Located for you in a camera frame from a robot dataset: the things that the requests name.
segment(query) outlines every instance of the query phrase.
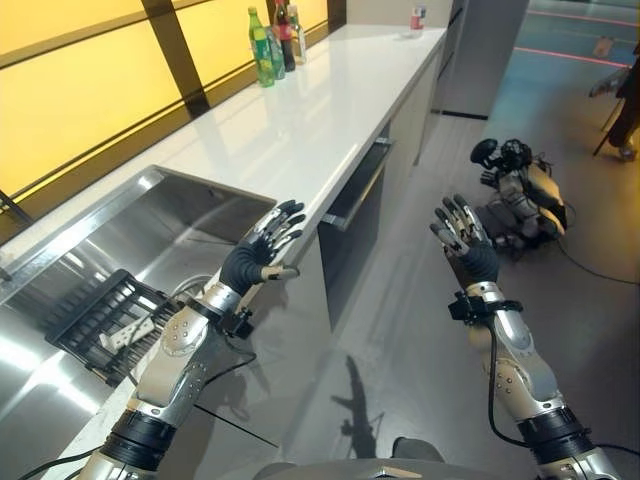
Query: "robotic arm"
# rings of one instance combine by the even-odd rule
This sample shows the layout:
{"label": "robotic arm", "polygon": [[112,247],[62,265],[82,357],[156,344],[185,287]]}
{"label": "robotic arm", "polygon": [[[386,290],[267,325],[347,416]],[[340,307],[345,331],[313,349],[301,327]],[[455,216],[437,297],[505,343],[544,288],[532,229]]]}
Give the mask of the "robotic arm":
{"label": "robotic arm", "polygon": [[229,254],[218,282],[191,299],[166,324],[160,348],[145,369],[105,444],[91,455],[81,480],[148,480],[171,445],[209,376],[240,300],[252,285],[295,277],[295,267],[271,265],[282,248],[301,235],[301,203],[271,210]]}
{"label": "robotic arm", "polygon": [[480,183],[499,198],[478,209],[498,246],[522,249],[561,238],[567,228],[566,209],[551,165],[534,156],[528,145],[511,139],[502,146],[488,138],[471,152],[471,163],[485,168]]}
{"label": "robotic arm", "polygon": [[[460,195],[436,209],[433,233],[463,287],[449,305],[452,317],[470,329],[472,345],[489,374],[489,421],[505,441],[533,453],[543,479],[619,480],[606,454],[594,447],[558,390],[549,365],[535,350],[533,337],[520,316],[519,302],[506,300],[496,284],[498,259],[482,223]],[[495,426],[493,397],[516,422],[522,441]]]}

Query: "sink basin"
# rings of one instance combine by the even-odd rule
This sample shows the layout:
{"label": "sink basin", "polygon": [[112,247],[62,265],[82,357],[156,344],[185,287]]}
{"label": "sink basin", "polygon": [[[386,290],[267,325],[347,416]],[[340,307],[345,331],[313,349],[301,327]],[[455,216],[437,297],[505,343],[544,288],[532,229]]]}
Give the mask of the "sink basin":
{"label": "sink basin", "polygon": [[119,268],[167,294],[213,275],[275,202],[150,167],[51,235],[7,270],[0,303],[45,331],[48,315],[78,288]]}
{"label": "sink basin", "polygon": [[[206,281],[275,202],[157,167],[132,178],[6,267],[0,282],[0,464],[55,458],[111,393],[44,337],[78,292],[125,269],[171,294]],[[34,432],[46,431],[46,435]]]}

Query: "dish rack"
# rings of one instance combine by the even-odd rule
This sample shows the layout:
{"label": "dish rack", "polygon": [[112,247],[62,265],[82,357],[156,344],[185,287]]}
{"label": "dish rack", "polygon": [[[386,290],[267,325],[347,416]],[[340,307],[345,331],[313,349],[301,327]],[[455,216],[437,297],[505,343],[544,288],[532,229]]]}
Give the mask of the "dish rack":
{"label": "dish rack", "polygon": [[[137,281],[122,269],[97,287],[74,293],[53,312],[55,326],[45,339],[76,357],[112,387],[149,351],[164,325],[181,308],[164,292]],[[101,336],[110,337],[145,317],[155,327],[128,346],[105,348],[100,341]]]}

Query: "kitchen counter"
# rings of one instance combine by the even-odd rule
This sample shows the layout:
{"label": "kitchen counter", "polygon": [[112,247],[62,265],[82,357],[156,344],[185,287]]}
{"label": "kitchen counter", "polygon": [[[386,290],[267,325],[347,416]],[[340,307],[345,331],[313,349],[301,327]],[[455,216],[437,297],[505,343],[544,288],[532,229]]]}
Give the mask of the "kitchen counter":
{"label": "kitchen counter", "polygon": [[[150,165],[278,202],[304,202],[303,238],[285,252],[293,258],[434,58],[445,31],[426,29],[408,38],[406,27],[339,29],[273,88],[246,88],[38,221],[0,249],[5,262]],[[132,390],[124,381],[61,456],[104,441]],[[63,466],[44,478],[63,478],[75,468]]]}

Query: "green bottle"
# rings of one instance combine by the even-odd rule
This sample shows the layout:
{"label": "green bottle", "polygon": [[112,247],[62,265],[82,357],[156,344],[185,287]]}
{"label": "green bottle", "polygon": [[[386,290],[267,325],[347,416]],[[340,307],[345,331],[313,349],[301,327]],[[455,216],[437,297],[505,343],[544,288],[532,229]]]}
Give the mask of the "green bottle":
{"label": "green bottle", "polygon": [[258,70],[258,82],[263,87],[270,87],[275,83],[271,48],[267,33],[260,23],[256,7],[249,7],[249,40],[253,50],[253,58]]}
{"label": "green bottle", "polygon": [[265,30],[267,31],[267,38],[269,39],[269,46],[271,47],[271,63],[273,64],[276,80],[282,80],[284,78],[284,57],[282,56],[280,40],[276,38],[273,30],[270,28],[266,28]]}

